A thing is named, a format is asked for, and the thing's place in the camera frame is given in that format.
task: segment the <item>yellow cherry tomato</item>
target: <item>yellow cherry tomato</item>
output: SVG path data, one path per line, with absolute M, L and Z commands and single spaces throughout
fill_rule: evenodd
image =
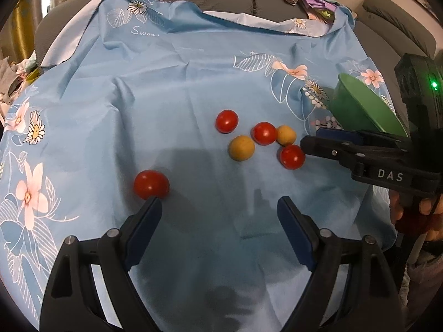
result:
M 255 144 L 249 136 L 237 136 L 229 144 L 229 156 L 235 161 L 246 161 L 255 151 Z
M 282 125 L 277 129 L 277 142 L 282 146 L 292 145 L 297 139 L 297 134 L 291 127 Z

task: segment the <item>red cherry tomato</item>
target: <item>red cherry tomato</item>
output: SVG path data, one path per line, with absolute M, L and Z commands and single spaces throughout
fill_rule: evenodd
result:
M 215 128 L 222 134 L 228 134 L 238 125 L 238 116 L 232 110 L 223 110 L 215 119 Z
M 254 126 L 252 137 L 259 145 L 270 145 L 277 139 L 277 129 L 269 122 L 260 122 Z
M 283 147 L 280 152 L 280 162 L 287 169 L 298 169 L 305 162 L 306 156 L 297 145 Z
M 161 172 L 148 169 L 137 175 L 134 180 L 134 192 L 143 199 L 150 196 L 164 198 L 169 193 L 169 181 Z

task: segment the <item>daisy print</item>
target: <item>daisy print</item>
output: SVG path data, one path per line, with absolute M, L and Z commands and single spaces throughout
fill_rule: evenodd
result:
M 134 15 L 144 14 L 148 10 L 148 5 L 141 1 L 132 1 L 129 3 L 128 11 Z
M 305 86 L 316 98 L 320 100 L 327 100 L 328 96 L 324 92 L 324 90 L 316 83 L 315 81 L 308 79 L 305 83 Z
M 36 145 L 45 135 L 45 125 L 42 124 L 40 111 L 33 111 L 29 116 L 29 133 L 27 134 L 24 143 L 28 142 L 30 145 Z
M 317 107 L 326 109 L 324 103 L 318 97 L 315 97 L 311 92 L 309 92 L 305 87 L 302 87 L 302 91 L 304 92 L 304 95 L 311 100 L 311 104 L 314 105 L 314 108 Z
M 302 28 L 305 29 L 306 28 L 306 22 L 302 19 L 294 19 L 292 20 L 294 22 L 294 26 L 296 28 Z

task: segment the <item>blue gripper pad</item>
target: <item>blue gripper pad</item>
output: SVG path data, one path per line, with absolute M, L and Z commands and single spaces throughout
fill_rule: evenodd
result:
M 363 144 L 363 138 L 358 133 L 351 131 L 344 131 L 342 129 L 331 129 L 331 128 L 322 127 L 317 130 L 315 136 L 320 138 L 327 138 L 329 140 L 336 140 L 343 142 L 347 141 L 353 143 L 354 145 Z
M 132 266 L 140 263 L 146 248 L 149 245 L 154 231 L 162 217 L 162 203 L 160 199 L 148 199 L 140 211 L 130 218 L 135 219 L 131 221 L 134 223 L 134 231 L 126 244 L 126 259 L 124 265 L 127 271 Z
M 316 232 L 287 196 L 278 200 L 277 216 L 298 261 L 312 272 L 317 265 L 313 253 L 320 243 Z

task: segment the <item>purple cloth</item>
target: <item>purple cloth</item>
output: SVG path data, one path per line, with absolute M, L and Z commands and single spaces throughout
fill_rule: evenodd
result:
M 330 2 L 324 0 L 304 0 L 304 1 L 313 9 L 328 9 L 332 12 L 335 12 L 335 9 L 337 8 L 336 5 L 333 5 Z

